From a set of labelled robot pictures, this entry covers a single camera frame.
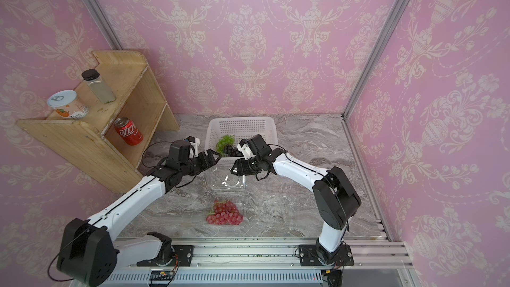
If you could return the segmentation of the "clear plastic clamshell container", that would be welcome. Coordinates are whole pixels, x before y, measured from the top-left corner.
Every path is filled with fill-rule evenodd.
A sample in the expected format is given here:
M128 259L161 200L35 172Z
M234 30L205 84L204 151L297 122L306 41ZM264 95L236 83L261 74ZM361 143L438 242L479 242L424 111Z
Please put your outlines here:
M231 174L232 162L219 162L206 173L207 185L213 191L234 193L247 189L244 176Z

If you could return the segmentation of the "red grape bunch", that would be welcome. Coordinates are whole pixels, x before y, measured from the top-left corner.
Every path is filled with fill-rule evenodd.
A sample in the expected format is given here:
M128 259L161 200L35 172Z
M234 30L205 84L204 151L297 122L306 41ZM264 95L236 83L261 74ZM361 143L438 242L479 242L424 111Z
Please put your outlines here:
M205 220L210 225L237 226L243 222L244 215L230 200L215 201Z

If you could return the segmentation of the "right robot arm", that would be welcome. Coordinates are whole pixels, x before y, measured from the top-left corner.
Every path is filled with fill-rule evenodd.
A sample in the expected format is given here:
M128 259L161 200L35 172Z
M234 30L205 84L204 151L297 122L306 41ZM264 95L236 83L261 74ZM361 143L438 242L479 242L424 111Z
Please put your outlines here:
M316 255L325 265L339 261L349 222L361 207L361 198L345 172L337 166L324 169L305 163L283 147L266 143L260 134L241 140L237 150L243 157L235 161L232 175L257 177L265 171L291 179L313 193L324 222Z

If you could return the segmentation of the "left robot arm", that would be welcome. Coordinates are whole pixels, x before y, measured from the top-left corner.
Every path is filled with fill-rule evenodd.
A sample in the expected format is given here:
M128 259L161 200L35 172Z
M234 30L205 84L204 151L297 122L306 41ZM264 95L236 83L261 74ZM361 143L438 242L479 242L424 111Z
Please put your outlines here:
M99 286L115 270L131 265L177 267L178 257L166 235L149 232L124 243L116 239L146 207L183 187L183 177L196 178L219 163L221 154L199 151L198 144L194 137L172 142L167 157L151 167L130 191L93 216L72 220L64 229L60 251L51 265L86 286Z

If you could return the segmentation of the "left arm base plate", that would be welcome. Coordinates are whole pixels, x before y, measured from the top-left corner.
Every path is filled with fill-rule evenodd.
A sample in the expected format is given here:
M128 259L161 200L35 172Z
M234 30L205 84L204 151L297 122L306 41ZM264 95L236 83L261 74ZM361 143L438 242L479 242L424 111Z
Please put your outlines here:
M158 256L150 260L139 261L137 267L190 267L193 260L194 246L173 245L163 248Z

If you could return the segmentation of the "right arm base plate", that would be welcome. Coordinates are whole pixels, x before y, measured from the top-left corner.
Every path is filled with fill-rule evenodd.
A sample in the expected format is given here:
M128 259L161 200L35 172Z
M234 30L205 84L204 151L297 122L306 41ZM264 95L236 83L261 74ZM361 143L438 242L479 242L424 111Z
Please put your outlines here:
M334 252L328 252L316 244L299 245L295 255L302 267L340 266L350 267L355 264L351 247L342 243Z

